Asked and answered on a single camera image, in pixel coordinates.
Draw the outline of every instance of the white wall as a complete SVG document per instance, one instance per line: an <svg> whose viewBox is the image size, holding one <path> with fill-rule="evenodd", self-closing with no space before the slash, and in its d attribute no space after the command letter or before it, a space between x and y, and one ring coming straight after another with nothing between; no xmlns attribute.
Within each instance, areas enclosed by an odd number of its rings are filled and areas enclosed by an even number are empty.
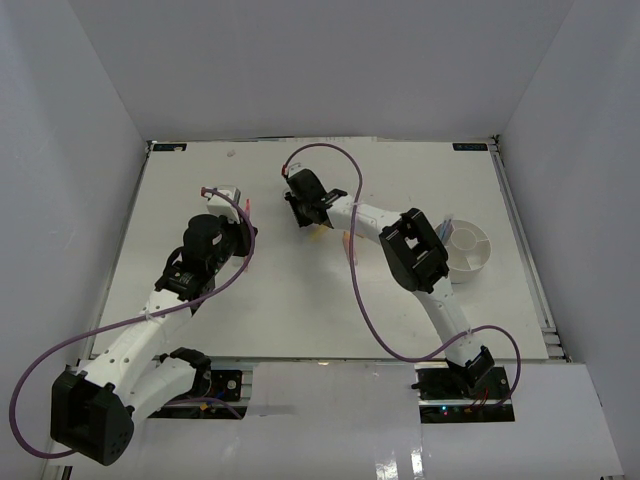
<svg viewBox="0 0 640 480"><path fill-rule="evenodd" d="M501 132L572 0L71 0L145 139Z"/></svg>
<svg viewBox="0 0 640 480"><path fill-rule="evenodd" d="M640 478L640 3L575 2L504 132L562 340Z"/></svg>
<svg viewBox="0 0 640 480"><path fill-rule="evenodd" d="M66 0L0 2L0 476L42 463L9 430L13 385L42 351L85 330L114 261L144 143ZM51 383L25 386L20 425L46 446Z"/></svg>

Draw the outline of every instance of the white bowl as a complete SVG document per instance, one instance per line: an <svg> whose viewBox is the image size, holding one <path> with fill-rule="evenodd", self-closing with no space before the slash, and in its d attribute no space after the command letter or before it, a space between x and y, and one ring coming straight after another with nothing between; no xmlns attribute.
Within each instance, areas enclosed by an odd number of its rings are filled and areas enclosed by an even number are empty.
<svg viewBox="0 0 640 480"><path fill-rule="evenodd" d="M465 283L473 279L491 256L491 242L480 227L465 220L451 222L453 232L445 248L449 253L449 278L452 283Z"/></svg>

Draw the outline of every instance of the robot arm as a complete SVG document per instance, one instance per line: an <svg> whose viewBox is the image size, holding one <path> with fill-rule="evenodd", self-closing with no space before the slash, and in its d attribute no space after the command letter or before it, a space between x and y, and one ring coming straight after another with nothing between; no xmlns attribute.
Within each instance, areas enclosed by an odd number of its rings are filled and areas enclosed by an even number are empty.
<svg viewBox="0 0 640 480"><path fill-rule="evenodd" d="M285 199L300 227L350 230L353 197L337 189L327 192L300 164L291 165L284 176L291 189ZM420 210L398 213L360 204L355 227L357 234L381 245L393 277L418 299L443 343L471 330L448 278L447 251ZM450 345L445 356L460 386L470 393L494 365L489 350L471 333Z"/></svg>
<svg viewBox="0 0 640 480"><path fill-rule="evenodd" d="M222 188L221 193L238 202L235 187ZM160 356L162 364L143 375L200 304L180 307L212 291L216 274L231 256L249 253L249 226L218 197L203 196L209 199L210 213L189 221L183 246L169 256L140 312L148 319L127 327L79 373L63 372L53 384L51 437L103 465L122 455L135 424L169 400L203 396L211 386L210 358L185 348ZM152 316L167 309L173 311Z"/></svg>

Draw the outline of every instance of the white board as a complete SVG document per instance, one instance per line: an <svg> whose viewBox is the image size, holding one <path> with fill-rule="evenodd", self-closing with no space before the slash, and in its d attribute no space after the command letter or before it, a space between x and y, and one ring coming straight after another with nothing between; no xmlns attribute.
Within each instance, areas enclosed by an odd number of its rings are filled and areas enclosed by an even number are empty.
<svg viewBox="0 0 640 480"><path fill-rule="evenodd" d="M455 425L418 423L407 368L261 364L241 422L149 419L109 467L77 454L50 464L73 465L76 480L582 480L623 473L584 365L525 365L515 422ZM514 370L507 367L511 380ZM291 413L260 418L255 406Z"/></svg>
<svg viewBox="0 0 640 480"><path fill-rule="evenodd" d="M189 143L184 152L153 152L115 272L101 324L136 314L160 277L167 256L182 244L188 220L206 213L200 187L231 184L251 199L259 229L248 273L207 301L163 351L179 346L219 357L387 358L366 328L354 300L342 232L314 238L299 229L283 200L284 160L301 143ZM456 286L472 326L508 329L527 359L547 358L538 318L496 173L488 152L456 152L451 143L345 140L364 175L362 201L406 211L417 207L437 225L446 213L479 225L493 254L473 282ZM350 163L330 149L299 156L325 187L354 192ZM380 334L405 355L424 355L440 339L415 298L392 278L379 246L356 241L361 290ZM227 265L218 284L236 267ZM115 338L97 338L100 353ZM495 358L512 359L498 333L482 340Z"/></svg>

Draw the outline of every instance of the black label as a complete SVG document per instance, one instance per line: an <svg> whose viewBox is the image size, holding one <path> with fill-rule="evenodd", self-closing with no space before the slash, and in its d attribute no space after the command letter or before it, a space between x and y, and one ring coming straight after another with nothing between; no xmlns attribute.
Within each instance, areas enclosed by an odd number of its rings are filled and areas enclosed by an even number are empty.
<svg viewBox="0 0 640 480"><path fill-rule="evenodd" d="M186 143L154 143L154 152L184 152L187 149Z"/></svg>
<svg viewBox="0 0 640 480"><path fill-rule="evenodd" d="M489 150L486 143L454 143L456 152L486 152Z"/></svg>

